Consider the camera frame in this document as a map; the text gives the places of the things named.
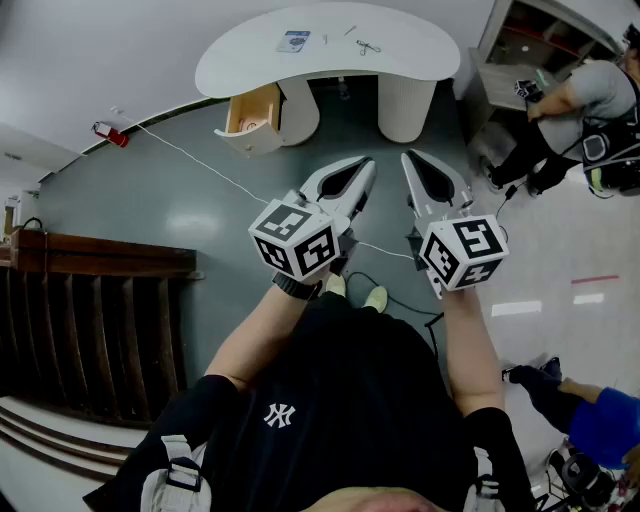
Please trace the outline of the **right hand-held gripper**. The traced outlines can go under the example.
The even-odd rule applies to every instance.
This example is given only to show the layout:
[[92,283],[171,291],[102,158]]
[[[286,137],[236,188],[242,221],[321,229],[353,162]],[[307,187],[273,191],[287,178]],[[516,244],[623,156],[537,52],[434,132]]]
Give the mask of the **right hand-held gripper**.
[[401,164],[415,216],[407,239],[416,268],[426,273],[436,297],[488,281],[509,255],[496,217],[476,215],[464,178],[433,155],[409,149]]

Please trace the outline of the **red fire extinguisher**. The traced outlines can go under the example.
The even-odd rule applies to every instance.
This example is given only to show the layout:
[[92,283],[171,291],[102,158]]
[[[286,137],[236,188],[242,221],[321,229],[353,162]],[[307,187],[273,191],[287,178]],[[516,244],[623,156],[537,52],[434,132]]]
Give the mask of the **red fire extinguisher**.
[[112,126],[104,122],[96,122],[92,126],[92,131],[105,141],[114,144],[118,147],[124,148],[129,143],[129,137],[116,130]]

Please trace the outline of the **person's chin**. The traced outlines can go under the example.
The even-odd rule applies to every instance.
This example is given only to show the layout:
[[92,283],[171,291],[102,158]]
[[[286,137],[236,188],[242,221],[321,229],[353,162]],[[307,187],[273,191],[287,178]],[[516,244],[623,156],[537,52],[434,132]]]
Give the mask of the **person's chin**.
[[349,487],[323,496],[302,512],[446,512],[404,488]]

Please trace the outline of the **brown wooden stair railing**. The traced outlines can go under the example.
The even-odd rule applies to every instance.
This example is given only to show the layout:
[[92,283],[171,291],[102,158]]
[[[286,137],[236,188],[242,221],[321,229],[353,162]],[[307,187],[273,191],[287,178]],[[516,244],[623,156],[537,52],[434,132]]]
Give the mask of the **brown wooden stair railing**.
[[193,250],[15,231],[0,244],[0,396],[144,426],[186,386]]

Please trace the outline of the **large wooden drawer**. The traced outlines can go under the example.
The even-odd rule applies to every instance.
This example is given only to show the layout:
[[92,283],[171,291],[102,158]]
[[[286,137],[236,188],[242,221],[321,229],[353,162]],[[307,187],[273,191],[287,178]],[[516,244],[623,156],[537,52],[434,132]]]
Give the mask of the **large wooden drawer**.
[[[226,125],[214,133],[247,158],[267,154],[283,146],[279,133],[281,90],[269,84],[230,98]],[[239,123],[247,118],[260,119],[251,130],[239,131]]]

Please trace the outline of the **white kidney-shaped table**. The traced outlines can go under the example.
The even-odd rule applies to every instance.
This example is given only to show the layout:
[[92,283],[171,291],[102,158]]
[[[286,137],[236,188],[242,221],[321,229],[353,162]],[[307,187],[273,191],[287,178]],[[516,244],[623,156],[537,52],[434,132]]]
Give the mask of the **white kidney-shaped table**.
[[[276,51],[287,31],[311,32],[300,52]],[[361,56],[358,39],[381,52]],[[437,83],[452,78],[459,66],[458,46],[431,22],[383,6],[320,2],[262,14],[227,31],[201,57],[195,84],[215,99],[276,84],[283,146],[296,146],[320,124],[310,81],[377,76],[379,131],[405,144],[421,134]]]

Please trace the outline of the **person's right shoe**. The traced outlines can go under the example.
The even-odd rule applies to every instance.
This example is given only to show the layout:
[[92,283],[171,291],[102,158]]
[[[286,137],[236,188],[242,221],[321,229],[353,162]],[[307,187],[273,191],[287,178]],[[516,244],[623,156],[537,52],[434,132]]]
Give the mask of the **person's right shoe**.
[[376,286],[371,290],[363,307],[373,308],[378,313],[383,313],[388,305],[388,292],[383,286]]

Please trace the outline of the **person's right forearm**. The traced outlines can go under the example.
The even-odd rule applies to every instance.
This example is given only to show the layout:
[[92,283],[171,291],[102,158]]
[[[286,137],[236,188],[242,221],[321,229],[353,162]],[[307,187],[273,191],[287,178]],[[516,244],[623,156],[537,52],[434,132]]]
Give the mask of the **person's right forearm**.
[[476,291],[442,293],[451,394],[464,416],[505,407],[501,368]]

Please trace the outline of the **blue product card packet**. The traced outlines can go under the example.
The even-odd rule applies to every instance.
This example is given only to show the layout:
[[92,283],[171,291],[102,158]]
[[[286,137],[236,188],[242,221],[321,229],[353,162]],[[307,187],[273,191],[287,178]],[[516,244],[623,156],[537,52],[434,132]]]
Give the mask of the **blue product card packet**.
[[310,37],[310,31],[287,31],[276,47],[280,53],[298,53]]

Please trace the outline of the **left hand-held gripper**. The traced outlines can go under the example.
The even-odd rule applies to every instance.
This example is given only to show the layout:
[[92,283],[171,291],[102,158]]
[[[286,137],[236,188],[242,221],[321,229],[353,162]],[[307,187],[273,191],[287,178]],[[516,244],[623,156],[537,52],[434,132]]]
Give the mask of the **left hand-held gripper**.
[[371,157],[349,157],[315,171],[284,199],[272,200],[248,229],[264,264],[298,282],[320,270],[339,274],[355,249],[352,223],[376,175]]

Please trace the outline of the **dark wrist watch band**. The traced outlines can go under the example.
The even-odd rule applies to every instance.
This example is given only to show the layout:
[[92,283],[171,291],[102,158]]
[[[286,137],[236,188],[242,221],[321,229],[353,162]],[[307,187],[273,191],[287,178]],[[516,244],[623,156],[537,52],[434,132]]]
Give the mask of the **dark wrist watch band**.
[[277,272],[274,275],[272,282],[290,297],[305,301],[314,300],[319,295],[322,288],[321,280],[313,284],[304,284],[281,272]]

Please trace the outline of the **person's black trousers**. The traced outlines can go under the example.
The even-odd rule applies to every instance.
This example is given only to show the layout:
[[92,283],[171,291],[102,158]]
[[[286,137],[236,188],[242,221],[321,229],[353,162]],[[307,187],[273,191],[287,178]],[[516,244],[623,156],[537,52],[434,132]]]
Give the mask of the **person's black trousers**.
[[371,306],[355,308],[347,298],[325,292],[308,304],[300,321],[314,328],[370,329],[393,322],[394,318]]

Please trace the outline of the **white stair steps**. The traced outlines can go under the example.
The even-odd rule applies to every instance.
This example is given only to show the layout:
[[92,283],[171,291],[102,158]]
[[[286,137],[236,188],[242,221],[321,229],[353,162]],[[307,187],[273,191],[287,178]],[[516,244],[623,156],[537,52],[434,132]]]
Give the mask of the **white stair steps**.
[[83,497],[116,474],[145,434],[0,397],[0,510],[90,512]]

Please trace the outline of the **person's black t-shirt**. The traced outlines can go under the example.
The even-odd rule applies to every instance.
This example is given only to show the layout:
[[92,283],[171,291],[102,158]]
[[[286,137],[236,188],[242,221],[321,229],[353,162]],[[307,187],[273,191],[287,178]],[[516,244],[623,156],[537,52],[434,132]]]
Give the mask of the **person's black t-shirt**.
[[299,321],[250,389],[199,379],[85,497],[92,512],[140,512],[144,480],[169,466],[165,435],[202,450],[210,512],[300,512],[349,487],[409,489],[463,512],[480,485],[479,451],[505,511],[535,510],[508,415],[486,408],[464,416],[428,344],[395,318],[370,329]]

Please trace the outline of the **person's left forearm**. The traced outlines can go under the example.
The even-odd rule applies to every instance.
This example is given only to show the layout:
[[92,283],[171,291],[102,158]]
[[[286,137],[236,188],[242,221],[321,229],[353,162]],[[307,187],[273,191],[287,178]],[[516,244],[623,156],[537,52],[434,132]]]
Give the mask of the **person's left forearm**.
[[247,390],[285,346],[308,302],[273,285],[224,340],[206,376],[221,376],[237,390]]

